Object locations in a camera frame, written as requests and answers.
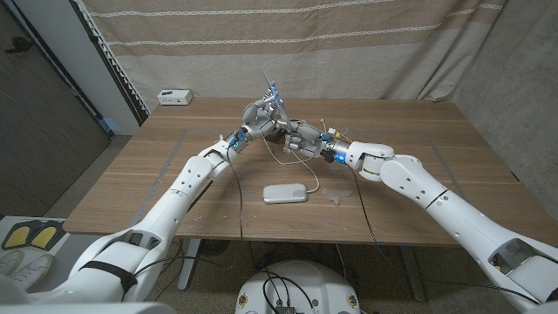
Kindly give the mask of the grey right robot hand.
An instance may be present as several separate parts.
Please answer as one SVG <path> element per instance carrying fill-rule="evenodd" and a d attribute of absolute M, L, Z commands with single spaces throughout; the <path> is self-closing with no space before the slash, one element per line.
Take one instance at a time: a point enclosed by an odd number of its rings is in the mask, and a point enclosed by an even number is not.
<path fill-rule="evenodd" d="M 327 162 L 332 162 L 335 154 L 345 156 L 350 144 L 324 134 L 320 129 L 305 122 L 290 122 L 290 130 L 285 134 L 283 151 L 291 153 L 299 150 L 303 156 L 310 158 L 324 157 Z"/>

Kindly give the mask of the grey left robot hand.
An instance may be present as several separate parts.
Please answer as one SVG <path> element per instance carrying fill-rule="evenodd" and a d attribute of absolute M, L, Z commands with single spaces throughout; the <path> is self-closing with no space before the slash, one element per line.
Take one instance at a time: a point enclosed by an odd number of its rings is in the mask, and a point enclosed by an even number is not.
<path fill-rule="evenodd" d="M 261 99 L 250 103 L 242 113 L 240 129 L 232 134 L 229 145 L 240 152 L 251 140 L 271 134 L 275 129 L 290 130 L 290 121 L 273 80 Z"/>

